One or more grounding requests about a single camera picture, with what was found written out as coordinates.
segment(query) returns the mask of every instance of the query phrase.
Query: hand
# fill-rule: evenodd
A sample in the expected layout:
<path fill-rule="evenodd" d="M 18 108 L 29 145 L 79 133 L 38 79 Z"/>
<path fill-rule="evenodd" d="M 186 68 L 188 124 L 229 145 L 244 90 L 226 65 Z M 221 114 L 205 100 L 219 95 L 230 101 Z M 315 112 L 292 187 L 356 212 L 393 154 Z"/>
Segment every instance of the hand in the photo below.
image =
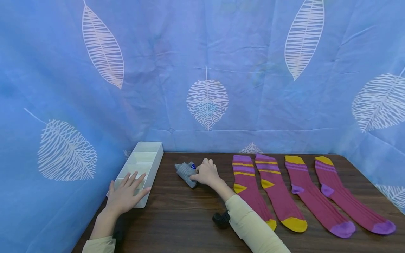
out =
<path fill-rule="evenodd" d="M 148 187 L 134 196 L 135 189 L 139 186 L 146 175 L 146 173 L 144 173 L 135 180 L 137 174 L 138 172 L 136 171 L 130 177 L 131 174 L 128 173 L 116 190 L 114 189 L 114 181 L 111 181 L 107 205 L 104 210 L 119 217 L 121 214 L 131 210 L 143 197 L 145 197 L 146 194 L 148 194 L 148 192 L 150 192 L 151 188 Z"/>
<path fill-rule="evenodd" d="M 204 185 L 209 185 L 213 187 L 213 184 L 221 181 L 218 175 L 217 166 L 214 164 L 213 160 L 208 160 L 204 158 L 202 164 L 196 168 L 198 174 L 190 176 L 191 180 L 198 181 Z"/>

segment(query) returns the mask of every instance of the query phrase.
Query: white plastic organizer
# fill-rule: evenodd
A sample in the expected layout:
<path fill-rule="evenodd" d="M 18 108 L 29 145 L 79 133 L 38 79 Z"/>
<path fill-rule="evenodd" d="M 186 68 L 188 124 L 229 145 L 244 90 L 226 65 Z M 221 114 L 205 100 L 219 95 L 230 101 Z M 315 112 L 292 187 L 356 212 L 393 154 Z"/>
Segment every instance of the white plastic organizer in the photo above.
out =
<path fill-rule="evenodd" d="M 146 176 L 135 190 L 134 195 L 138 194 L 138 192 L 144 188 L 152 187 L 162 156 L 163 146 L 161 142 L 138 142 L 115 180 L 115 189 L 118 188 L 128 172 L 132 175 L 135 171 L 138 171 L 136 178 L 139 178 L 143 173 L 146 173 Z M 134 208 L 144 208 L 148 198 L 149 193 L 136 206 L 134 206 Z"/>

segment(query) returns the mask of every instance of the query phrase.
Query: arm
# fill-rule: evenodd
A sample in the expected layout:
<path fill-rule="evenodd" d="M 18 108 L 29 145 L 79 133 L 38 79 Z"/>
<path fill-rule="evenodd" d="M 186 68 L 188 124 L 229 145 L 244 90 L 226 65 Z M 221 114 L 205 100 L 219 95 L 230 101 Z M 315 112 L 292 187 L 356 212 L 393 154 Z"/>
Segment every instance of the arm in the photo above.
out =
<path fill-rule="evenodd" d="M 143 174 L 135 180 L 137 174 L 138 172 L 135 172 L 130 177 L 130 173 L 128 173 L 117 190 L 114 189 L 114 181 L 111 181 L 107 205 L 97 216 L 93 232 L 84 245 L 83 253 L 114 252 L 115 239 L 113 239 L 112 235 L 118 217 L 131 210 L 151 190 L 148 187 L 134 196 L 135 189 L 145 178 L 145 174 Z"/>
<path fill-rule="evenodd" d="M 197 170 L 198 174 L 190 179 L 210 186 L 219 194 L 228 210 L 232 229 L 253 253 L 290 253 L 262 218 L 219 177 L 212 160 L 205 158 Z"/>

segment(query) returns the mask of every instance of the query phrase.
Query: right hand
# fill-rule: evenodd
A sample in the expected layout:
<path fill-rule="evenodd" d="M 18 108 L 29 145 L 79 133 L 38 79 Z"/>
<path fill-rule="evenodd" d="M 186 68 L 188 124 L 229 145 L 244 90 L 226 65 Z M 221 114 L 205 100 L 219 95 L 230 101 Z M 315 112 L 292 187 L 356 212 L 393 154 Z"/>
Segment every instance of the right hand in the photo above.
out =
<path fill-rule="evenodd" d="M 208 160 L 204 158 L 202 164 L 196 168 L 198 174 L 190 176 L 191 180 L 198 181 L 204 185 L 209 185 L 212 187 L 213 184 L 221 181 L 217 166 L 214 164 L 213 160 Z"/>

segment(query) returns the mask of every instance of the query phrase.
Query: black object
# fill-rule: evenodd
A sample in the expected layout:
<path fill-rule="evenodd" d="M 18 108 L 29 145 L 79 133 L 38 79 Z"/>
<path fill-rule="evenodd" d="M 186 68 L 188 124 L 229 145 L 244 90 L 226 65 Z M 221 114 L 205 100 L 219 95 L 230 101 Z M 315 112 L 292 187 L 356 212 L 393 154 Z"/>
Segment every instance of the black object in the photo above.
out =
<path fill-rule="evenodd" d="M 215 213 L 212 217 L 212 221 L 217 225 L 220 229 L 226 229 L 230 226 L 229 221 L 230 217 L 228 211 L 225 211 L 222 215 L 219 213 Z"/>

